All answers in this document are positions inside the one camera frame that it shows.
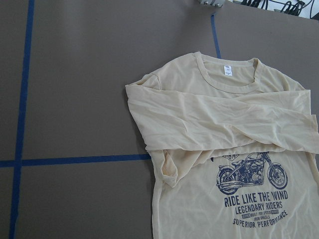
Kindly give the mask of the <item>cream long-sleeve printed shirt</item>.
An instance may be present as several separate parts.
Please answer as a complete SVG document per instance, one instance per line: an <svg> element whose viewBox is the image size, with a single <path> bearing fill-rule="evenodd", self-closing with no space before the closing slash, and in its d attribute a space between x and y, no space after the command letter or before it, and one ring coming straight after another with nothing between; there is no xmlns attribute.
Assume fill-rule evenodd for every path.
<svg viewBox="0 0 319 239"><path fill-rule="evenodd" d="M195 52L126 92L154 166L154 238L318 238L310 90L256 58Z"/></svg>

